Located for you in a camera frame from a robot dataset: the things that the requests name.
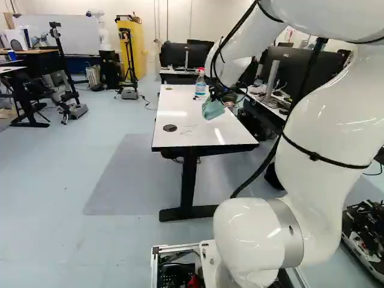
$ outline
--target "water bottle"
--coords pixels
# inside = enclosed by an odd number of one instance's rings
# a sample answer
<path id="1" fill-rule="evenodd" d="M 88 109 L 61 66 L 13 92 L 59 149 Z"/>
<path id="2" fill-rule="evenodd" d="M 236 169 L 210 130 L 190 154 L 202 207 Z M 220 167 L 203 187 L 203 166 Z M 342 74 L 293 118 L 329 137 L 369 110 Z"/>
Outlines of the water bottle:
<path id="1" fill-rule="evenodd" d="M 205 95 L 206 83 L 204 81 L 204 71 L 205 71 L 205 69 L 203 67 L 200 67 L 198 69 L 199 76 L 196 80 L 196 91 L 195 91 L 196 97 L 201 97 L 201 96 Z"/>

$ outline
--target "white wall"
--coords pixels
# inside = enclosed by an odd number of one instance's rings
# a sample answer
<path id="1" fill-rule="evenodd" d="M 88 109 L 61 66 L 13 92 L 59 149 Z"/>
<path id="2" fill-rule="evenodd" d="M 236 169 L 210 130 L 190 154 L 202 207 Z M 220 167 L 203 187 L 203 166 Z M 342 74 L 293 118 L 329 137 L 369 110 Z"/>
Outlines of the white wall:
<path id="1" fill-rule="evenodd" d="M 158 53 L 158 46 L 154 43 L 157 37 L 155 25 L 160 30 L 160 40 L 167 40 L 167 0 L 16 0 L 16 2 L 20 12 L 28 14 L 84 15 L 90 8 L 103 9 L 106 13 L 104 21 L 110 32 L 112 47 L 117 52 L 120 51 L 120 46 L 114 22 L 115 16 L 135 11 L 136 15 L 142 18 L 149 71 L 154 69 Z M 180 43 L 186 42 L 188 38 L 216 41 L 221 36 L 227 35 L 252 2 L 253 0 L 168 0 L 168 39 Z M 285 33 L 283 31 L 277 42 L 284 41 Z M 296 31 L 292 37 L 294 47 L 298 47 L 301 40 L 307 38 L 307 34 Z M 330 40 L 326 50 L 337 51 L 351 47 L 353 48 L 351 44 Z"/>

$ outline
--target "black circle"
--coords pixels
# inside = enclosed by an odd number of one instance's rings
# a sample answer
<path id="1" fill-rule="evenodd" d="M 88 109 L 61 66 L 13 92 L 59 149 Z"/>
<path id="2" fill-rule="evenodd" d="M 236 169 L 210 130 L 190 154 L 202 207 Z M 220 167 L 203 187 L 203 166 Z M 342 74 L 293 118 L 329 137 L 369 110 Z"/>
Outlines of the black circle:
<path id="1" fill-rule="evenodd" d="M 163 127 L 163 130 L 166 132 L 175 132 L 178 129 L 176 125 L 168 124 Z"/>

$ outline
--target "black table leg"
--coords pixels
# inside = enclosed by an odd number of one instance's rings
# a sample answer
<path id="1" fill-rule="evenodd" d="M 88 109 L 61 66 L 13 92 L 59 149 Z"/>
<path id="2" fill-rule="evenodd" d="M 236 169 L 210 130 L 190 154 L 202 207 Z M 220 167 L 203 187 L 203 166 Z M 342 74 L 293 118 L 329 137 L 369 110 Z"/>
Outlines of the black table leg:
<path id="1" fill-rule="evenodd" d="M 161 210 L 159 213 L 160 222 L 213 217 L 218 205 L 193 206 L 197 158 L 196 149 L 186 149 L 182 165 L 180 207 Z"/>

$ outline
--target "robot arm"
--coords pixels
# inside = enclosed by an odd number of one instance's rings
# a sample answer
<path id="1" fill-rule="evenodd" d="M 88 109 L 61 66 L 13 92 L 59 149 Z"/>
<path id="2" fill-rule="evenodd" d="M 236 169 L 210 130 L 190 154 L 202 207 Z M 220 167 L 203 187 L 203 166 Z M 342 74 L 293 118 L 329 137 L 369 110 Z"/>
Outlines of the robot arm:
<path id="1" fill-rule="evenodd" d="M 259 7 L 264 6 L 270 7 L 268 0 L 259 2 Z M 263 51 L 287 26 L 285 23 L 276 22 L 266 16 L 259 7 L 254 9 L 237 33 L 222 48 L 221 55 L 216 60 L 217 76 L 227 87 L 236 84 L 250 64 L 251 57 L 256 56 L 257 59 L 260 59 Z M 218 41 L 215 44 L 207 57 L 205 71 L 208 77 L 213 76 L 211 75 L 211 62 L 220 43 L 221 41 Z"/>
<path id="2" fill-rule="evenodd" d="M 222 48 L 225 63 L 217 59 L 217 76 L 227 86 L 242 73 L 236 68 L 239 59 L 260 54 L 286 25 L 359 45 L 353 61 L 308 94 L 290 114 L 275 161 L 287 196 L 227 200 L 214 215 L 214 236 L 223 265 L 243 288 L 266 287 L 279 268 L 312 265 L 333 255 L 340 242 L 344 200 L 384 144 L 380 13 L 384 2 L 261 3 L 285 24 L 271 21 L 260 10 L 249 16 L 228 47 Z"/>

